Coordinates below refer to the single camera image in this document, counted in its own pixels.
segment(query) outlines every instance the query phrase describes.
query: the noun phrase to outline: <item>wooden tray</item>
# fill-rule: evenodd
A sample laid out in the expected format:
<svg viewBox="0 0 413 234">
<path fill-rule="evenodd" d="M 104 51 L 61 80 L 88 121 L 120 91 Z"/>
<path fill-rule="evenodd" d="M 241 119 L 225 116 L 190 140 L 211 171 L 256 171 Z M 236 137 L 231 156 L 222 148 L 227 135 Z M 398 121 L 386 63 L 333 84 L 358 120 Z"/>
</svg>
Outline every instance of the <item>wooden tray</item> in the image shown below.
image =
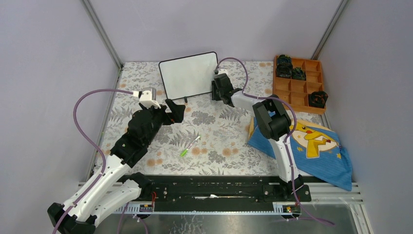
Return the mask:
<svg viewBox="0 0 413 234">
<path fill-rule="evenodd" d="M 273 94 L 288 101 L 294 111 L 307 112 L 322 115 L 324 108 L 312 107 L 308 105 L 308 95 L 315 91 L 324 91 L 323 73 L 321 62 L 301 58 L 291 58 L 293 68 L 300 67 L 307 76 L 306 80 L 296 80 L 291 78 L 277 77 L 277 58 L 274 59 L 274 81 Z"/>
</svg>

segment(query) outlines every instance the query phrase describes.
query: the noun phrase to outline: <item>green marker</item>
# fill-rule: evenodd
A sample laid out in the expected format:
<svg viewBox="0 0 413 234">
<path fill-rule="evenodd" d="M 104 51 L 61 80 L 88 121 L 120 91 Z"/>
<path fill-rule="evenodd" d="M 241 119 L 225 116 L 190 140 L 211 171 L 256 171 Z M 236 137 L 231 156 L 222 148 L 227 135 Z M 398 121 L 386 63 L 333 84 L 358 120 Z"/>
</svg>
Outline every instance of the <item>green marker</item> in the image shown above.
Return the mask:
<svg viewBox="0 0 413 234">
<path fill-rule="evenodd" d="M 197 136 L 197 137 L 195 138 L 195 140 L 194 140 L 191 144 L 189 144 L 188 148 L 186 148 L 186 149 L 184 149 L 184 151 L 182 151 L 181 157 L 185 156 L 185 155 L 187 154 L 188 150 L 189 150 L 199 139 L 201 139 L 201 136 Z"/>
</svg>

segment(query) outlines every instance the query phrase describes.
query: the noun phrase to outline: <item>tabletop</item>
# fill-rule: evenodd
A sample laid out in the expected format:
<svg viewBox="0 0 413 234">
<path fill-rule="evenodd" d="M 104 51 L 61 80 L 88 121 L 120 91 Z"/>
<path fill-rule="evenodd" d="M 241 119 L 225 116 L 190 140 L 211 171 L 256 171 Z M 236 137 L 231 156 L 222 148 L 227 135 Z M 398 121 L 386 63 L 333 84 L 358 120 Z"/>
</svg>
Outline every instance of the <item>tabletop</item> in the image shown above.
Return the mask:
<svg viewBox="0 0 413 234">
<path fill-rule="evenodd" d="M 246 93 L 258 96 L 272 94 L 273 63 L 244 62 L 249 81 Z M 245 73 L 237 62 L 225 61 L 234 88 L 242 88 Z M 118 82 L 118 89 L 141 90 L 153 87 L 156 100 L 165 105 L 165 89 L 158 62 L 127 62 Z M 189 97 L 177 104 L 185 104 L 182 123 L 162 126 L 148 148 L 148 153 L 128 171 L 147 175 L 277 175 L 277 162 L 247 144 L 252 112 L 211 100 L 210 94 Z M 110 111 L 109 122 L 100 145 L 109 155 L 115 142 L 126 132 L 132 114 L 140 110 L 138 100 L 131 95 L 118 93 Z M 297 119 L 322 124 L 321 116 L 297 112 Z M 201 139 L 181 157 L 180 153 L 198 136 Z M 102 165 L 96 155 L 94 171 Z"/>
</svg>

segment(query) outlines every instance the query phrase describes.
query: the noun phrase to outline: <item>yellow cartoon character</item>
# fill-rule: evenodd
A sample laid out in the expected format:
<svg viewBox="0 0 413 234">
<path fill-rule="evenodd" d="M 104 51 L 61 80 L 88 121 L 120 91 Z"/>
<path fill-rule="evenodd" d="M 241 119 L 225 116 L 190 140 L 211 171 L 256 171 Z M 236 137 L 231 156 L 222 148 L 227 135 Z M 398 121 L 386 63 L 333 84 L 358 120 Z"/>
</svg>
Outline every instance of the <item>yellow cartoon character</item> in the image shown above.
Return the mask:
<svg viewBox="0 0 413 234">
<path fill-rule="evenodd" d="M 303 121 L 297 121 L 297 128 L 292 137 L 301 146 L 307 148 L 307 158 L 317 158 L 321 151 L 331 150 L 338 146 L 337 142 L 331 137 L 317 130 L 311 129 L 303 124 Z"/>
</svg>

